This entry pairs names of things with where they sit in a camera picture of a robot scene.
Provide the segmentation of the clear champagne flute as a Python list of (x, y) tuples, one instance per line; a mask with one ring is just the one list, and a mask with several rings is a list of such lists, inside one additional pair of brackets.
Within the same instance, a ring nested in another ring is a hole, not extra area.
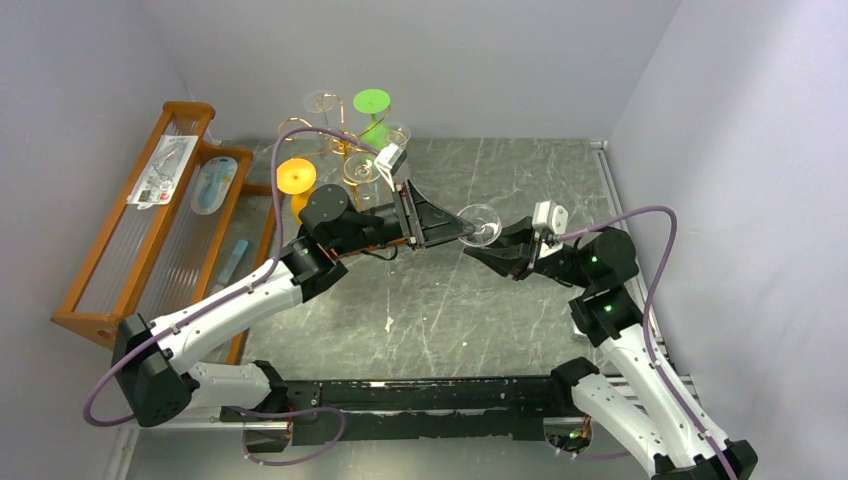
[(366, 152), (350, 155), (343, 164), (342, 177), (349, 185), (365, 185), (381, 179), (376, 156)]

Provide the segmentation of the clear glass edge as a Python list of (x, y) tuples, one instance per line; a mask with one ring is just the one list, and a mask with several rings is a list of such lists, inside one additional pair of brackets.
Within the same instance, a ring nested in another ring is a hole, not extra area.
[(471, 226), (468, 233), (458, 240), (468, 247), (482, 248), (492, 244), (503, 231), (503, 223), (498, 212), (487, 204), (471, 204), (461, 209), (457, 216), (465, 225)]

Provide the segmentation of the wooden dish drying rack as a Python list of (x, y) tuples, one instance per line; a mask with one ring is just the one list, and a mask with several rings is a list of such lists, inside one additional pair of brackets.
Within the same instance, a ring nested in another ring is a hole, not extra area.
[[(213, 290), (216, 267), (229, 253), (224, 240), (232, 232), (238, 206), (256, 206), (261, 218), (253, 236), (255, 266), (270, 250), (275, 220), (267, 185), (247, 181), (250, 150), (219, 146), (204, 136), (214, 108), (201, 102), (168, 101), (141, 150), (129, 178), (90, 247), (82, 266), (51, 314), (53, 323), (106, 349), (115, 343), (121, 320), (139, 312), (146, 319), (194, 304)], [(162, 135), (199, 137), (167, 205), (138, 210), (126, 198)], [(191, 210), (201, 168), (214, 157), (233, 157), (238, 171), (222, 206), (211, 215)]]

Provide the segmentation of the blue packaged tool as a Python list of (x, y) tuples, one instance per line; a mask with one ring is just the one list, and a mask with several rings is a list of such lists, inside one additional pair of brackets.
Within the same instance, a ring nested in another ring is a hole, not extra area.
[(218, 156), (205, 163), (192, 195), (191, 210), (198, 215), (215, 213), (224, 203), (237, 171), (233, 157)]

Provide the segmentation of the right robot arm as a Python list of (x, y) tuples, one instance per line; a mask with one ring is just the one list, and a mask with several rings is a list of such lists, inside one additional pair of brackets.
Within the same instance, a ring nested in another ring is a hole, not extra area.
[(624, 377), (636, 399), (614, 388), (585, 357), (555, 368), (549, 399), (561, 414), (578, 410), (599, 423), (651, 479), (748, 479), (758, 456), (733, 440), (685, 388), (650, 331), (643, 308), (625, 284), (638, 266), (623, 230), (604, 227), (585, 245), (535, 230), (529, 219), (466, 255), (497, 274), (523, 280), (538, 274), (581, 288), (569, 308), (577, 329)]

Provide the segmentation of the white packaged item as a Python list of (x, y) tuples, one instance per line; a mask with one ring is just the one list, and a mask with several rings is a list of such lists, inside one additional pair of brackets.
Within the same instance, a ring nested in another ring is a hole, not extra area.
[(126, 198), (138, 210), (167, 205), (195, 150), (196, 135), (162, 135)]

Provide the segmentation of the orange plastic wine glass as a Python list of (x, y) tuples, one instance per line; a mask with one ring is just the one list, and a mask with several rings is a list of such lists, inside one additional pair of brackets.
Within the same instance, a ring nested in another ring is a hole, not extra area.
[(316, 179), (314, 164), (305, 158), (292, 157), (276, 168), (277, 188), (290, 197), (290, 210), (298, 224), (299, 214), (315, 190)]

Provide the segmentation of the green plastic wine glass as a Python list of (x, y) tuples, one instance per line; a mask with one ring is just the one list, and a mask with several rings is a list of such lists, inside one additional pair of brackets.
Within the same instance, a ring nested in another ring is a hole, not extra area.
[(378, 88), (361, 90), (354, 96), (353, 106), (358, 113), (369, 117), (359, 135), (360, 141), (376, 150), (384, 148), (389, 143), (386, 139), (389, 128), (385, 122), (391, 111), (390, 95)]

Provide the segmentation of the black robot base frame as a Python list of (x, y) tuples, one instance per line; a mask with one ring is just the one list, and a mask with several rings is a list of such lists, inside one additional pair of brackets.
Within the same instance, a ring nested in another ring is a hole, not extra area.
[(220, 419), (244, 425), (251, 454), (333, 441), (505, 437), (580, 455), (593, 439), (590, 420), (564, 386), (543, 375), (275, 380), (251, 412), (224, 407)]

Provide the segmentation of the blue pink toothbrush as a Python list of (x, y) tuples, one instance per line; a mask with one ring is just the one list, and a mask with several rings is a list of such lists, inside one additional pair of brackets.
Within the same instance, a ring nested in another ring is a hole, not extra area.
[(245, 255), (248, 246), (249, 242), (246, 239), (240, 239), (235, 243), (233, 250), (224, 264), (224, 267), (221, 269), (217, 277), (217, 286), (226, 287), (229, 284), (236, 269), (238, 268), (239, 263)]

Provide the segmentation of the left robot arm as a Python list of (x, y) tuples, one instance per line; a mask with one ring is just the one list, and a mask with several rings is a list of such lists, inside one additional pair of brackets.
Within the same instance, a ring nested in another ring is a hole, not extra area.
[(268, 363), (217, 365), (204, 357), (224, 340), (276, 313), (309, 302), (347, 272), (342, 257), (399, 244), (428, 248), (474, 232), (474, 225), (427, 200), (405, 182), (391, 202), (355, 209), (348, 191), (322, 185), (300, 211), (289, 243), (253, 273), (169, 315), (124, 318), (110, 375), (142, 427), (164, 424), (183, 411), (249, 409), (262, 420), (286, 405), (280, 375)]

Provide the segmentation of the clear wine glass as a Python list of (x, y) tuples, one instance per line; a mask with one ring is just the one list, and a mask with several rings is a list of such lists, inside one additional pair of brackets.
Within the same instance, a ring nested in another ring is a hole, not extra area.
[(395, 144), (401, 148), (406, 148), (411, 137), (411, 131), (407, 127), (398, 125), (387, 126), (383, 134), (383, 140), (387, 144)]

